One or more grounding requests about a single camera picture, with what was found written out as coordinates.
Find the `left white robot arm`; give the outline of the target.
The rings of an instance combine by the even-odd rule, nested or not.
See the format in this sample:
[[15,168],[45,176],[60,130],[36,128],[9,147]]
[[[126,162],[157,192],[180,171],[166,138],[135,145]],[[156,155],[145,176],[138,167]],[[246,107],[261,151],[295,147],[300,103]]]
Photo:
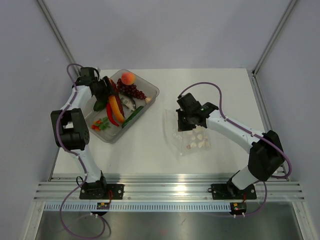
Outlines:
[[117,91],[108,77],[99,78],[96,68],[88,67],[87,70],[88,76],[81,76],[79,81],[71,78],[73,88],[69,99],[61,109],[51,112],[50,119],[56,145],[83,169],[84,179],[78,185],[81,192],[103,199],[108,194],[108,186],[88,146],[90,133],[83,109],[93,96],[106,104]]

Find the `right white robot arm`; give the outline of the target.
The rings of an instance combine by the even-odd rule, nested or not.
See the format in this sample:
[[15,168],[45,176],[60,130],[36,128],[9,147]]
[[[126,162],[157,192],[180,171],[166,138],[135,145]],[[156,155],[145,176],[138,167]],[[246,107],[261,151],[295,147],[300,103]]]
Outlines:
[[248,153],[248,164],[236,172],[226,183],[213,183],[209,189],[214,200],[255,200],[254,184],[266,182],[284,163],[279,136],[270,130],[267,133],[252,132],[244,125],[227,118],[218,106],[206,102],[200,104],[191,93],[177,99],[179,109],[178,131],[190,131],[204,127],[227,137]]

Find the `red orange meat slab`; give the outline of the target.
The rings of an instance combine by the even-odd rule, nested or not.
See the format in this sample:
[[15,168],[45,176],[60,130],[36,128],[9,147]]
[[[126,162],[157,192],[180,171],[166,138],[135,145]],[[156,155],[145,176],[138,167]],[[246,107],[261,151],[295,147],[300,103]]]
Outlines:
[[123,124],[125,122],[125,114],[119,97],[119,91],[117,90],[117,95],[111,95],[108,97],[108,102],[110,103],[112,113],[115,119]]

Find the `clear zip top bag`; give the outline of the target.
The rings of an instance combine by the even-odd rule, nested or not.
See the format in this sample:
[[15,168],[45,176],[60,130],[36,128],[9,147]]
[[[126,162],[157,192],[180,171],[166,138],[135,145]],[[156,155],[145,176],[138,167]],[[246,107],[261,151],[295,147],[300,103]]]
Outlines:
[[178,131],[178,114],[173,110],[164,110],[162,126],[166,144],[175,155],[184,157],[211,149],[211,139],[204,127]]

